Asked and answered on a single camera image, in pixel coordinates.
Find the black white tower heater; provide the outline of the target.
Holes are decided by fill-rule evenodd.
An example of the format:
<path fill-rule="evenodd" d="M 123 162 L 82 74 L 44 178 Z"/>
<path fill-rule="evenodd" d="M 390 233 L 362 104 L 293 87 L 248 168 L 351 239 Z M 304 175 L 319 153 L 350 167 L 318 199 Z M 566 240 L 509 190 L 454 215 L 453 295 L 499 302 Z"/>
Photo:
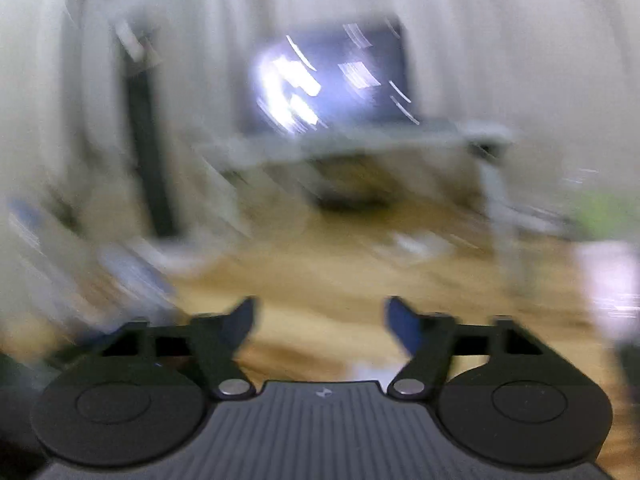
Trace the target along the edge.
<path fill-rule="evenodd" d="M 134 250 L 154 266 L 188 273 L 206 256 L 202 175 L 171 122 L 160 25 L 134 13 L 113 24 L 128 154 L 145 233 Z"/>

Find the white folding lap table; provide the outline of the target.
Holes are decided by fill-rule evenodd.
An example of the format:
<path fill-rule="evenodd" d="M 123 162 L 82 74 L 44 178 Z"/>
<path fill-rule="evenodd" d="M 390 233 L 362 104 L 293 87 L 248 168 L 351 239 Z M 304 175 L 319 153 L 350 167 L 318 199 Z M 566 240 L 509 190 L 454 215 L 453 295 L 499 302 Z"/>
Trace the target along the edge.
<path fill-rule="evenodd" d="M 395 122 L 386 125 L 321 128 L 298 134 L 282 131 L 232 136 L 199 143 L 195 153 L 218 172 L 240 171 L 266 165 L 353 154 L 378 154 L 395 150 L 426 150 L 461 146 L 474 158 L 485 196 L 492 241 L 503 274 L 511 287 L 526 283 L 516 225 L 506 192 L 500 159 L 516 134 L 504 125 L 482 120 L 453 122 L 428 118 L 419 125 Z"/>

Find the pink plush item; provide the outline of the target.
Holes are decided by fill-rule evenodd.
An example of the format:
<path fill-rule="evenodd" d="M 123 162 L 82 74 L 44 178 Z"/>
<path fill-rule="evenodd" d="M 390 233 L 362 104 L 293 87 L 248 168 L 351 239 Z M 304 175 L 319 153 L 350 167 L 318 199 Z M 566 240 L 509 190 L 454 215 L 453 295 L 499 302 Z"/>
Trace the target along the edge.
<path fill-rule="evenodd" d="M 592 322 L 611 344 L 639 337 L 639 249 L 621 240 L 579 243 L 574 249 Z"/>

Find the green yarn ball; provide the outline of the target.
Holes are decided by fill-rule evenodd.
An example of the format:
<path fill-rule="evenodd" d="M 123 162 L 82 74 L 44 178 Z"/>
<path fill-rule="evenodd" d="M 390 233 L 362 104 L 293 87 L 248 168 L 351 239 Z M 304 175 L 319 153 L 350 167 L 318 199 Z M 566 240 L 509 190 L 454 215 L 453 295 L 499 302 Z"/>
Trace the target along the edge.
<path fill-rule="evenodd" d="M 581 240 L 632 240 L 639 236 L 639 203 L 602 190 L 580 192 L 572 220 Z"/>

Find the clear bottle blue cap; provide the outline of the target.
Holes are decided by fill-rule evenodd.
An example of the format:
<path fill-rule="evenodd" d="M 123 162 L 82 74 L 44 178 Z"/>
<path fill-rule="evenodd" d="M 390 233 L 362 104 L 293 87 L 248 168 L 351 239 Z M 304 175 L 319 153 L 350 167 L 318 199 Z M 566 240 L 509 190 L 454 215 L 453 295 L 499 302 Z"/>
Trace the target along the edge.
<path fill-rule="evenodd" d="M 52 221 L 40 203 L 23 197 L 9 201 L 9 226 L 17 246 L 43 254 L 50 245 Z"/>

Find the tablet with dark screen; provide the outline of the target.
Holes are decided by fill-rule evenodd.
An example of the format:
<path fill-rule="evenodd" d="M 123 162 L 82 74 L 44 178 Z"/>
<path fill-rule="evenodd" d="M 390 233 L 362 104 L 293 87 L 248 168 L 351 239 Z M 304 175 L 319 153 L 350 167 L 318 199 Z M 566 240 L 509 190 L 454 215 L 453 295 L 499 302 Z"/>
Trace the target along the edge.
<path fill-rule="evenodd" d="M 247 63 L 240 124 L 248 134 L 301 138 L 388 122 L 421 122 L 396 16 L 290 30 Z"/>

